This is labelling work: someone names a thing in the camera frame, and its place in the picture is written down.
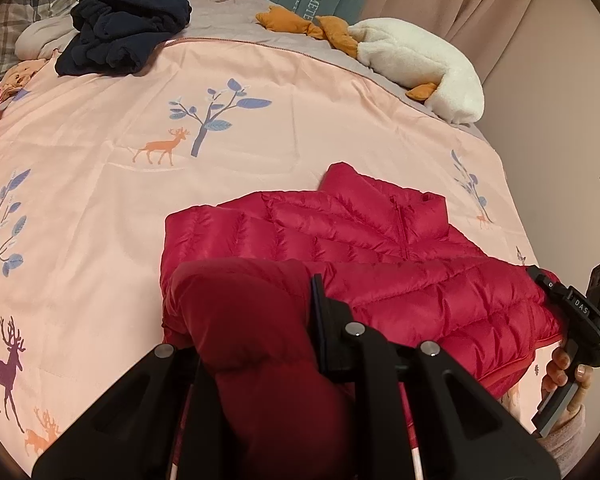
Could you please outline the person's right hand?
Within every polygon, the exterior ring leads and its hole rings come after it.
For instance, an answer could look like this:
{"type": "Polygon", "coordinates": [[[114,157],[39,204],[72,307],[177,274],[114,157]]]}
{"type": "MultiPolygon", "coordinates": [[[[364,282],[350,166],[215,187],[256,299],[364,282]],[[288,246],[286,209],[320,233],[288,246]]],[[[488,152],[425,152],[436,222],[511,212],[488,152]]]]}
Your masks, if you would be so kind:
{"type": "Polygon", "coordinates": [[[564,348],[556,348],[546,366],[546,373],[541,382],[542,399],[554,393],[558,387],[565,387],[570,380],[577,389],[569,401],[565,413],[574,415],[580,411],[588,390],[592,386],[593,369],[588,365],[574,364],[564,348]]]}

